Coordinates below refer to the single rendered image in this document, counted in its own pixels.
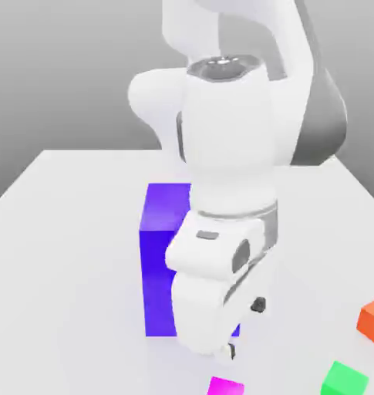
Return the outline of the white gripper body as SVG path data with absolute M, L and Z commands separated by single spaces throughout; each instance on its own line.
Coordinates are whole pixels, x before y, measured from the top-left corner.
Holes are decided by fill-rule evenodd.
M 219 354 L 255 300 L 261 297 L 261 287 L 271 267 L 268 260 L 269 254 L 263 252 L 249 261 L 233 284 L 178 272 L 171 298 L 180 344 L 200 355 Z

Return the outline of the small magenta cube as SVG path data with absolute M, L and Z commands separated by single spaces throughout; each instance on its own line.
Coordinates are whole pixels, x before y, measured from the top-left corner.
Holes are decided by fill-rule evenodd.
M 244 395 L 244 384 L 213 376 L 207 395 Z

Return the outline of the small green cube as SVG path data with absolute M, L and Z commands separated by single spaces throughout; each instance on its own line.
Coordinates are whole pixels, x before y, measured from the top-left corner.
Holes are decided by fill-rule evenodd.
M 368 383 L 366 375 L 335 361 L 322 383 L 320 395 L 363 395 Z

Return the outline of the small orange cube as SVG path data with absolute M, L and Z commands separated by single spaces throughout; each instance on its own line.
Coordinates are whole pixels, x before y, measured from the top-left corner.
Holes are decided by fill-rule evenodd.
M 374 301 L 361 308 L 356 328 L 374 342 Z

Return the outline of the large blue box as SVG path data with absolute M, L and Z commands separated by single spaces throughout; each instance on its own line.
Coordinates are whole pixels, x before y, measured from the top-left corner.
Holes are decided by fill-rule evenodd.
M 175 337 L 171 286 L 175 272 L 165 251 L 190 210 L 190 185 L 150 183 L 140 220 L 140 266 L 147 337 Z

